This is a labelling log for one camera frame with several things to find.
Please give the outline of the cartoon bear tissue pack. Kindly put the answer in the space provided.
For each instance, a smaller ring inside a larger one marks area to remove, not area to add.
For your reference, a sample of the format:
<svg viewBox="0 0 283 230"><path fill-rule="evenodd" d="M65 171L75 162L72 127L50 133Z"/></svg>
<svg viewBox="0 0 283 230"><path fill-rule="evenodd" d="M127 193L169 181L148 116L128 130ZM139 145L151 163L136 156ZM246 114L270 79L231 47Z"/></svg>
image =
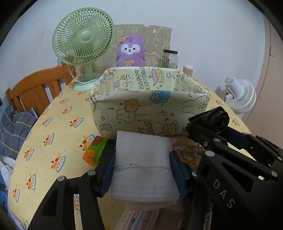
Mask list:
<svg viewBox="0 0 283 230"><path fill-rule="evenodd" d="M205 149L197 144L194 146L176 146L174 150L183 163L188 164L193 171L196 171L204 154Z"/></svg>

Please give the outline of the white towel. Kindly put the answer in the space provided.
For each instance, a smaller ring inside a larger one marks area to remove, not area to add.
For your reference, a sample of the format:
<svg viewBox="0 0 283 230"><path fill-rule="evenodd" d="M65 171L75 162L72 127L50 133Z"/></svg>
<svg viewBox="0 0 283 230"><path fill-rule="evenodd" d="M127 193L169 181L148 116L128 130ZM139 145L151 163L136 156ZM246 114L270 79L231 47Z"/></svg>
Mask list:
<svg viewBox="0 0 283 230"><path fill-rule="evenodd" d="M110 198L135 203L173 203L179 192L169 153L172 139L153 135L117 132Z"/></svg>

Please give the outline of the black bag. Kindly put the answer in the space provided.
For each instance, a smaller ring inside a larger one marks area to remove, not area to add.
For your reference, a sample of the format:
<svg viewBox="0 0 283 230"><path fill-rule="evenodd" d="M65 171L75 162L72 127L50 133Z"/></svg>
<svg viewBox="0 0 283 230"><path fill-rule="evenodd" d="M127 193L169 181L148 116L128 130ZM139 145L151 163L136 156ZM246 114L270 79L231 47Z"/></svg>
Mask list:
<svg viewBox="0 0 283 230"><path fill-rule="evenodd" d="M217 138L224 140L221 133L228 127L230 117L221 106L194 115L188 119L187 138L202 143Z"/></svg>

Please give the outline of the green tissue pack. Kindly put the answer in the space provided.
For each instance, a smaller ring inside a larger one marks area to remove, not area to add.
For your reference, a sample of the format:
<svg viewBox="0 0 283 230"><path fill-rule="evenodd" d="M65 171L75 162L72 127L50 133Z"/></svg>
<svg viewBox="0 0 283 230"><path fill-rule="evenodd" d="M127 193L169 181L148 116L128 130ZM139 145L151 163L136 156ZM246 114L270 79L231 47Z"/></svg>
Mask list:
<svg viewBox="0 0 283 230"><path fill-rule="evenodd" d="M80 147L84 151L82 159L89 165L96 167L100 162L100 156L105 148L108 139L101 136L83 136L84 140Z"/></svg>

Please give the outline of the pink wet wipes pack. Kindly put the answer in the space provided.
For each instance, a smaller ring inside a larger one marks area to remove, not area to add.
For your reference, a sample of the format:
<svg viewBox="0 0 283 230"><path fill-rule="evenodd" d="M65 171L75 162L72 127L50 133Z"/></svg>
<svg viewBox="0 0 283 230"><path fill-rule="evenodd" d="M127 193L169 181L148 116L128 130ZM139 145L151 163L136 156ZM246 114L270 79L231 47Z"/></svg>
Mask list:
<svg viewBox="0 0 283 230"><path fill-rule="evenodd" d="M174 146L177 143L177 139L169 138L171 146Z"/></svg>

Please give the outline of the clear plastic bag pack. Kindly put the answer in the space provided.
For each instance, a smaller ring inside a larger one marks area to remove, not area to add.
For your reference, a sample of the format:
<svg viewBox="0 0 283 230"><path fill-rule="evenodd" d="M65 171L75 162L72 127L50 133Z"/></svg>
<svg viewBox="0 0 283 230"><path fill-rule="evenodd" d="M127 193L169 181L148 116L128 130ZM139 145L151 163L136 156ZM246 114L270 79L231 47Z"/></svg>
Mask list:
<svg viewBox="0 0 283 230"><path fill-rule="evenodd" d="M170 229L174 215L181 211L176 201L126 203L115 229Z"/></svg>

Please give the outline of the yellow cake print tablecloth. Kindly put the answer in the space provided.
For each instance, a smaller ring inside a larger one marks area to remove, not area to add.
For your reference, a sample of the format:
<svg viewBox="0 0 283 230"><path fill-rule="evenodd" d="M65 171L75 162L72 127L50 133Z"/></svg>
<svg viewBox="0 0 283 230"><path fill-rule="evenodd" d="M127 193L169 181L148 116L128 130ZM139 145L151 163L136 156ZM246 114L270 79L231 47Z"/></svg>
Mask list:
<svg viewBox="0 0 283 230"><path fill-rule="evenodd" d="M9 209L27 229L47 191L60 176L78 177L91 169L86 144L98 135L89 93L63 89L39 117L24 141L9 184Z"/></svg>

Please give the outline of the beige door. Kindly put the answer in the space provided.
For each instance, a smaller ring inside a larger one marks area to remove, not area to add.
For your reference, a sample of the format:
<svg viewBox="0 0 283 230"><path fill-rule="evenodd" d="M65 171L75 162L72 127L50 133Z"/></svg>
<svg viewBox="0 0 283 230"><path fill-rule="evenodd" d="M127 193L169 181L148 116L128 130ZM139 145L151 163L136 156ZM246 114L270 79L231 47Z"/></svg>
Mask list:
<svg viewBox="0 0 283 230"><path fill-rule="evenodd" d="M282 40L266 17L265 50L254 107L242 121L254 135L282 147Z"/></svg>

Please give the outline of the white cloth on bed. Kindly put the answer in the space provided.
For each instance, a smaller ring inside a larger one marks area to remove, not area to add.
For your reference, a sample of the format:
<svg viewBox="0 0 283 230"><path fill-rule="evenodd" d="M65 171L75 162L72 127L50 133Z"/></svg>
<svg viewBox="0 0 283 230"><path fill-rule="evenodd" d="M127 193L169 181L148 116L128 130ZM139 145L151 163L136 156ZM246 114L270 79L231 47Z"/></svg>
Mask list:
<svg viewBox="0 0 283 230"><path fill-rule="evenodd" d="M13 174L15 160L9 157L1 156L1 175Z"/></svg>

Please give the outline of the white standing fan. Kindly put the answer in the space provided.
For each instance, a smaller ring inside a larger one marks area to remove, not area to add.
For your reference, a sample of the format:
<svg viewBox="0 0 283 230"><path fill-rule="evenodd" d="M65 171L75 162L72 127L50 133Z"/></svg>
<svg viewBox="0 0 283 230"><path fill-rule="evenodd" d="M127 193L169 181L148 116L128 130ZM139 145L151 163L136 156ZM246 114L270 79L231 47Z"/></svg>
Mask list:
<svg viewBox="0 0 283 230"><path fill-rule="evenodd" d="M235 114L245 114L252 109L256 92L250 81L228 75L224 78L224 85L227 89L224 101Z"/></svg>

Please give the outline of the blue plaid pillow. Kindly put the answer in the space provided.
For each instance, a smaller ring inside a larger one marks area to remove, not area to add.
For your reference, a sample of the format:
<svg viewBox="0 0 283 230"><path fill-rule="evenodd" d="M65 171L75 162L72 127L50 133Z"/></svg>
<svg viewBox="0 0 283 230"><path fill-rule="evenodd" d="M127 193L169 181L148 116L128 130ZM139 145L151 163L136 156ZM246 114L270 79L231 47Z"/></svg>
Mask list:
<svg viewBox="0 0 283 230"><path fill-rule="evenodd" d="M37 117L31 112L19 112L9 105L1 118L1 157L17 159L19 151Z"/></svg>

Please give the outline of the cotton swab container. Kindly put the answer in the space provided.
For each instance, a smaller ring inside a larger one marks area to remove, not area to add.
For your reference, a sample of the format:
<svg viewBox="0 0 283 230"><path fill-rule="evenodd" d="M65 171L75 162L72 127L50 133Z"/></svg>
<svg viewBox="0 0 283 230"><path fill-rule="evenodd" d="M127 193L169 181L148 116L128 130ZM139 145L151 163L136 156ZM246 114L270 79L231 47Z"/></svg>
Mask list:
<svg viewBox="0 0 283 230"><path fill-rule="evenodd" d="M194 68L188 65L183 66L183 73L185 73L188 77L192 77Z"/></svg>

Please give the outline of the glass jar red lid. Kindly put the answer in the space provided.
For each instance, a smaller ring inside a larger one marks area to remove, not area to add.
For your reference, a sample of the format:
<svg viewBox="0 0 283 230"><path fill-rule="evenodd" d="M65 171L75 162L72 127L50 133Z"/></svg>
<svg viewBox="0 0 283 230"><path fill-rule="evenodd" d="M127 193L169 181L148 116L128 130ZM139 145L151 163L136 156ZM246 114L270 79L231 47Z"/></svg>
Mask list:
<svg viewBox="0 0 283 230"><path fill-rule="evenodd" d="M163 54L159 57L158 66L160 68L177 69L178 66L178 52L174 50L164 49Z"/></svg>

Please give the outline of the purple plush bunny toy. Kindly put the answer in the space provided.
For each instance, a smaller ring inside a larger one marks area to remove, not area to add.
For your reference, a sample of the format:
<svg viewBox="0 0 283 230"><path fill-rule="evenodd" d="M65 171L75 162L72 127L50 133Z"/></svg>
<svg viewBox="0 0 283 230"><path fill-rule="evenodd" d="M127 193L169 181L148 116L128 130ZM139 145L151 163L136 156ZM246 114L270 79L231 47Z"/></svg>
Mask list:
<svg viewBox="0 0 283 230"><path fill-rule="evenodd" d="M144 52L141 36L133 35L121 39L117 48L117 67L144 67Z"/></svg>

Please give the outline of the green cartoon patterned board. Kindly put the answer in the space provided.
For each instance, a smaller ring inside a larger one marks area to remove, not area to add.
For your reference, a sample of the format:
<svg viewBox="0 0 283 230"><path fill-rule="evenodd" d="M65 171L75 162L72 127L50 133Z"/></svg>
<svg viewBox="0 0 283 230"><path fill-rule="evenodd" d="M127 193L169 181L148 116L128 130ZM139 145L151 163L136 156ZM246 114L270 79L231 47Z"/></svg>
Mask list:
<svg viewBox="0 0 283 230"><path fill-rule="evenodd" d="M94 73L103 73L107 68L117 66L117 47L119 40L124 37L139 35L145 46L143 59L147 67L157 67L159 57L164 49L170 48L172 29L164 26L142 24L117 24L114 26L114 38L109 50L92 63Z"/></svg>

